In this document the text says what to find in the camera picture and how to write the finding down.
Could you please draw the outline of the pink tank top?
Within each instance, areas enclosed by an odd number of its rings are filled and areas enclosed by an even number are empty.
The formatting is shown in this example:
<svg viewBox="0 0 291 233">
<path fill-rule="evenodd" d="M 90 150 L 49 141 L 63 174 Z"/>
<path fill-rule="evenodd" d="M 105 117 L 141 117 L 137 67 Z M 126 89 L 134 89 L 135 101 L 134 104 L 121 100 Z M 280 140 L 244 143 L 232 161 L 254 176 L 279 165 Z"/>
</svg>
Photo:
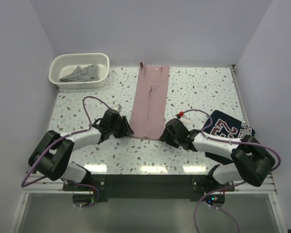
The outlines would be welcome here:
<svg viewBox="0 0 291 233">
<path fill-rule="evenodd" d="M 129 125 L 136 138 L 158 140 L 164 130 L 169 66 L 140 63 Z"/>
</svg>

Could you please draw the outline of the grey tank top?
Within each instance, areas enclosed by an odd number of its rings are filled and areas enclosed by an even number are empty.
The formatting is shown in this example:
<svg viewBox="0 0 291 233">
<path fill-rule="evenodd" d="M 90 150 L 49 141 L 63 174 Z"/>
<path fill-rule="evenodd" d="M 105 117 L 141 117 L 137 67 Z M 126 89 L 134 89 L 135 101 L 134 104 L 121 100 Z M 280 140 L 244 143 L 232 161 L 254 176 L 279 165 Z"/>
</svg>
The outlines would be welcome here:
<svg viewBox="0 0 291 233">
<path fill-rule="evenodd" d="M 81 68 L 77 66 L 76 69 L 70 74 L 62 77 L 59 81 L 62 83 L 72 83 L 72 82 L 93 82 L 99 81 L 98 76 L 98 65 L 93 64 L 87 67 Z"/>
</svg>

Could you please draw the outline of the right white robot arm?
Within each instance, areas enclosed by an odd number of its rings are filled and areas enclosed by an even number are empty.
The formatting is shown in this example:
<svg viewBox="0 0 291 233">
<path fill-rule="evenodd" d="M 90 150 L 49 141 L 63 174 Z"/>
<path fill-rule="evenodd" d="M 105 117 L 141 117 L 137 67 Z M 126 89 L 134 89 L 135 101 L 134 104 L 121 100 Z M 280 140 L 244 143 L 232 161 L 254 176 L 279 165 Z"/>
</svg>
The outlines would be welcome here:
<svg viewBox="0 0 291 233">
<path fill-rule="evenodd" d="M 185 150 L 213 154 L 218 162 L 207 174 L 206 184 L 216 191 L 229 182 L 244 181 L 259 187 L 275 168 L 275 159 L 253 136 L 222 138 L 203 130 L 188 130 L 182 121 L 168 121 L 160 141 Z"/>
</svg>

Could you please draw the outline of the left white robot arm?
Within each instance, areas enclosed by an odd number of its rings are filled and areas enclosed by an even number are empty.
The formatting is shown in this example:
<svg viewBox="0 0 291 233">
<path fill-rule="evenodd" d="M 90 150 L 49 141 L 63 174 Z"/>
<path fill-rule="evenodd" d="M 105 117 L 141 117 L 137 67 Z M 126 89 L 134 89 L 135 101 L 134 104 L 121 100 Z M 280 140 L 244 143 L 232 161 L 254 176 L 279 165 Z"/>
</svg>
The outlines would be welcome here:
<svg viewBox="0 0 291 233">
<path fill-rule="evenodd" d="M 44 177 L 55 181 L 72 181 L 79 190 L 90 187 L 91 173 L 84 167 L 69 162 L 71 154 L 89 145 L 100 144 L 114 136 L 121 138 L 133 135 L 125 116 L 117 110 L 108 109 L 89 129 L 60 134 L 53 130 L 46 132 L 31 154 L 28 164 Z"/>
</svg>

